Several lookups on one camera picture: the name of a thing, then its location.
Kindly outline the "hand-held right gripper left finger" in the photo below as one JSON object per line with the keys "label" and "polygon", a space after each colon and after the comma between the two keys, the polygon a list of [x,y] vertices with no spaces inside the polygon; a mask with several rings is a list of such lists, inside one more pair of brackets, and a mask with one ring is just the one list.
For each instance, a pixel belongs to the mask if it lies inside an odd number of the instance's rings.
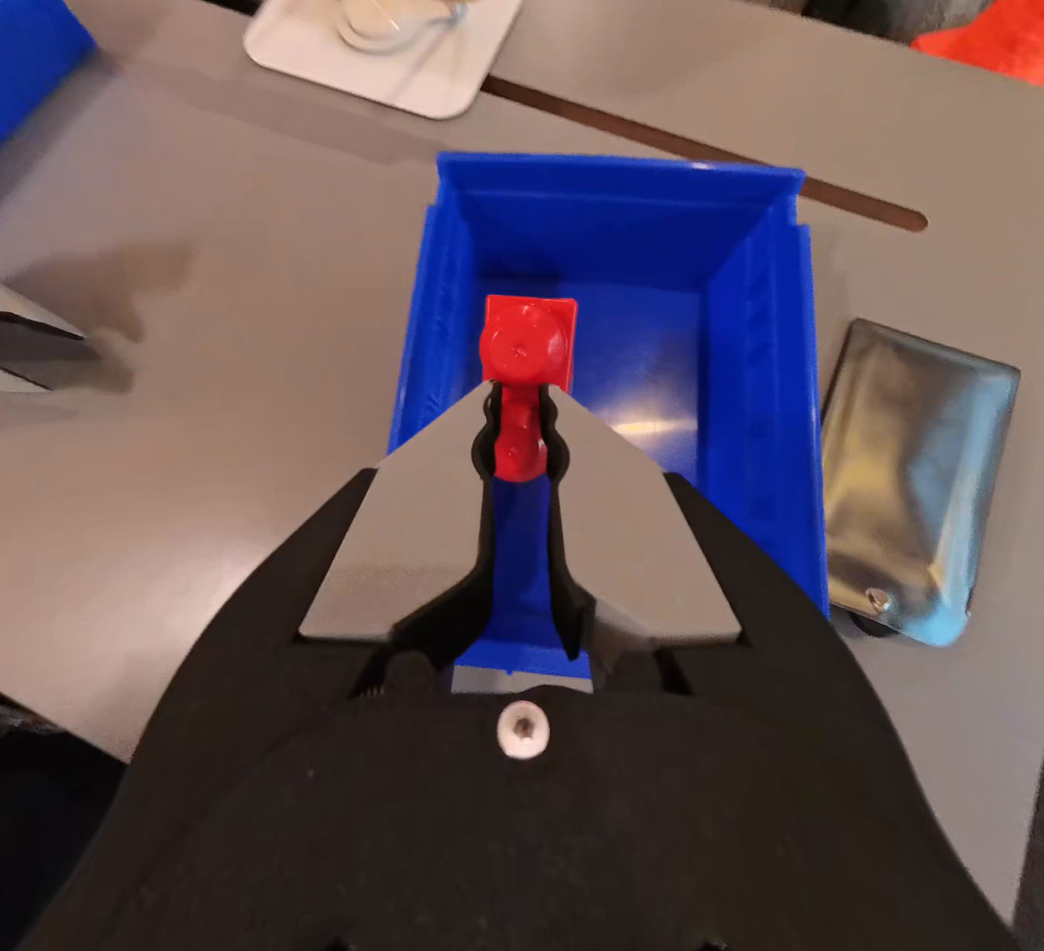
{"label": "hand-held right gripper left finger", "polygon": [[481,383],[380,462],[300,628],[456,660],[494,602],[500,386]]}

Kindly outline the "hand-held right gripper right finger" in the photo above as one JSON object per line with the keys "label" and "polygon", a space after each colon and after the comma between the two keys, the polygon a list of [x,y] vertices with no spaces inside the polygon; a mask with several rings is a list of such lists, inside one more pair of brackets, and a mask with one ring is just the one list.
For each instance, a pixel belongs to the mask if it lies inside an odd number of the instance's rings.
{"label": "hand-held right gripper right finger", "polygon": [[665,473],[555,385],[540,388],[551,614],[570,658],[732,644],[740,624]]}

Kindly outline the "red two-stud block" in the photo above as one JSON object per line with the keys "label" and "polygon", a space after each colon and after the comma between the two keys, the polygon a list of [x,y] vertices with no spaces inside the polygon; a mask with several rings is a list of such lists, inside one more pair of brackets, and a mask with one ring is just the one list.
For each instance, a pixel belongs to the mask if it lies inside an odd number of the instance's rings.
{"label": "red two-stud block", "polygon": [[544,475],[540,389],[571,389],[579,304],[569,298],[489,294],[479,339],[483,379],[501,387],[496,475],[525,483]]}

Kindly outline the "blue plastic bin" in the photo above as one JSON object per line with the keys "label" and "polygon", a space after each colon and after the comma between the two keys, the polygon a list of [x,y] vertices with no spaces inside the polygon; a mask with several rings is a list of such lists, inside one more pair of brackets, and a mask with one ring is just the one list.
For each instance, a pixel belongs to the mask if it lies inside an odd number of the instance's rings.
{"label": "blue plastic bin", "polygon": [[95,50],[64,0],[1,0],[1,142]]}
{"label": "blue plastic bin", "polygon": [[[793,169],[442,153],[388,448],[480,385],[489,294],[579,304],[570,396],[828,612],[811,240]],[[587,672],[551,614],[550,483],[494,480],[494,602],[456,660]]]}

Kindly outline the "silver foil pouch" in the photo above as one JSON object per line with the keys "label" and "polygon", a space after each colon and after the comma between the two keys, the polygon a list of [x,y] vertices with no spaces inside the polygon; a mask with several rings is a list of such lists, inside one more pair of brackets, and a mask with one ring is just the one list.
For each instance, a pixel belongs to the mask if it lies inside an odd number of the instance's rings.
{"label": "silver foil pouch", "polygon": [[851,320],[822,421],[830,604],[868,635],[965,631],[1020,370]]}

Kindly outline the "person's legs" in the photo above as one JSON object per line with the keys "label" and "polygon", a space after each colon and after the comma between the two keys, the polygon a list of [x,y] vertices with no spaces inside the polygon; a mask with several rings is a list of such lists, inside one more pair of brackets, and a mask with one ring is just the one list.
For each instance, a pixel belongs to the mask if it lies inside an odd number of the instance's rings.
{"label": "person's legs", "polygon": [[68,880],[126,765],[1,697],[1,948],[16,949]]}

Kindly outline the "white document stand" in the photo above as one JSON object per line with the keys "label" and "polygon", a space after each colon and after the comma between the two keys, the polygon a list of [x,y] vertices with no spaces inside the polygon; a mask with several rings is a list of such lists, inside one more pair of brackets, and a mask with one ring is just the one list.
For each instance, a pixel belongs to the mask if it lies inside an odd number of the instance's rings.
{"label": "white document stand", "polygon": [[266,70],[430,120],[474,102],[521,0],[264,0],[243,38]]}

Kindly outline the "red flat object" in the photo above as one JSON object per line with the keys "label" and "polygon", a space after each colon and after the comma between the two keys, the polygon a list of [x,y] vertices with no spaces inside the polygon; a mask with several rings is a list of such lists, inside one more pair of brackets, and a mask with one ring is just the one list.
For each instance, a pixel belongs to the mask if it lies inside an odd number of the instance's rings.
{"label": "red flat object", "polygon": [[910,48],[1043,86],[1043,0],[994,0],[959,27],[917,35]]}

